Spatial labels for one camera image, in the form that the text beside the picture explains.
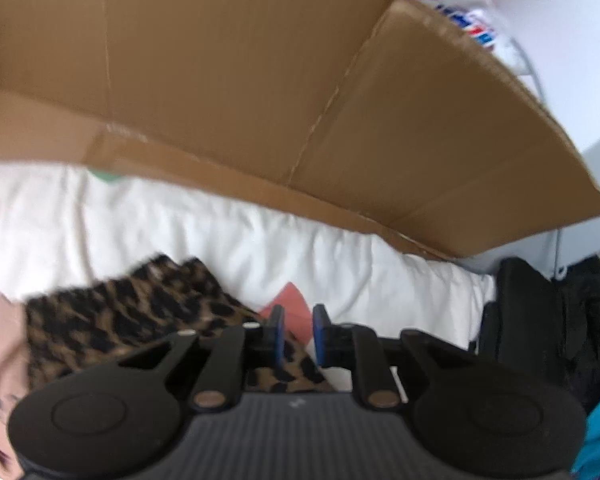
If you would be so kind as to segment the purple white refill pouch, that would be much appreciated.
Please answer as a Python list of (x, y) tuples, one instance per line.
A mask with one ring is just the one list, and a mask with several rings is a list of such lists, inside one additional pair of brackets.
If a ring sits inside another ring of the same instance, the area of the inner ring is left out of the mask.
[(430, 6), (477, 44), (489, 50), (512, 72), (522, 74), (524, 58), (513, 38), (503, 15), (495, 9), (492, 0), (419, 0)]

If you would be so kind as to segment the black bag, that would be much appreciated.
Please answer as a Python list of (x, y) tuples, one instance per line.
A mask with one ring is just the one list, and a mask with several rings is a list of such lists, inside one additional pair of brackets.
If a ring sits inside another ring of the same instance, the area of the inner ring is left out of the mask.
[(478, 353), (600, 404), (600, 258), (546, 278), (521, 258), (500, 263), (496, 297), (483, 309)]

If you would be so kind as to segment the brown cardboard sheet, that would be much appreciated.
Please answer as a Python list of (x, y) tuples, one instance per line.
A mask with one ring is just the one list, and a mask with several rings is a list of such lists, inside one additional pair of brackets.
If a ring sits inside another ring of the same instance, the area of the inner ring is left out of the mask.
[(550, 112), (417, 0), (0, 0), (0, 160), (470, 257), (600, 217)]

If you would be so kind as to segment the leopard print skirt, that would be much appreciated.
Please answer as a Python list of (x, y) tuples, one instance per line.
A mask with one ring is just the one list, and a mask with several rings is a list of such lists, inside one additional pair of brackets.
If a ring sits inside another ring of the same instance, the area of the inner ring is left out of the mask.
[(197, 258), (158, 255), (129, 274), (62, 288), (24, 304), (31, 389), (179, 330), (202, 339), (264, 317), (224, 292)]

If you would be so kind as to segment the cream cartoon bear bedsheet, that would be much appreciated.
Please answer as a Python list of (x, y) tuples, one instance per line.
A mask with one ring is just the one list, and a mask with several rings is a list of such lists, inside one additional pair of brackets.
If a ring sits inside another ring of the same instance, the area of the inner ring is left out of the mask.
[(464, 348), (495, 296), (489, 275), (404, 255), (375, 235), (158, 181), (0, 164), (0, 479), (20, 474), (6, 422), (31, 389), (26, 301), (118, 278), (158, 255), (201, 260), (264, 318), (285, 309), (286, 365), (256, 374), (259, 386), (283, 391), (347, 387), (345, 374), (312, 364), (316, 304), (381, 336), (415, 327)]

